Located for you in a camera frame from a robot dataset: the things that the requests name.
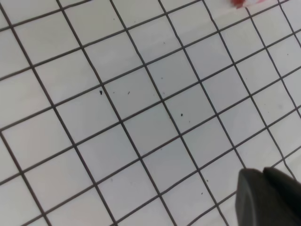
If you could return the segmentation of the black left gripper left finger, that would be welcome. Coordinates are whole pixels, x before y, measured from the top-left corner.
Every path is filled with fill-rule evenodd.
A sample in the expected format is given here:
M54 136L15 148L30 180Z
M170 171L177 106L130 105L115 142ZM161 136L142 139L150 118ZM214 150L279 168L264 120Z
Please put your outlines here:
M299 226L301 207L289 207L263 171L242 169L235 202L239 226Z

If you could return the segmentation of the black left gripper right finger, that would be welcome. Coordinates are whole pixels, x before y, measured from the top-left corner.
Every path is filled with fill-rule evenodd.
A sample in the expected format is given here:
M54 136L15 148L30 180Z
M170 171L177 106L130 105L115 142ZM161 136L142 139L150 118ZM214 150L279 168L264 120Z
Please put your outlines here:
M301 184L299 182L275 168L264 168L263 174L289 207L301 206Z

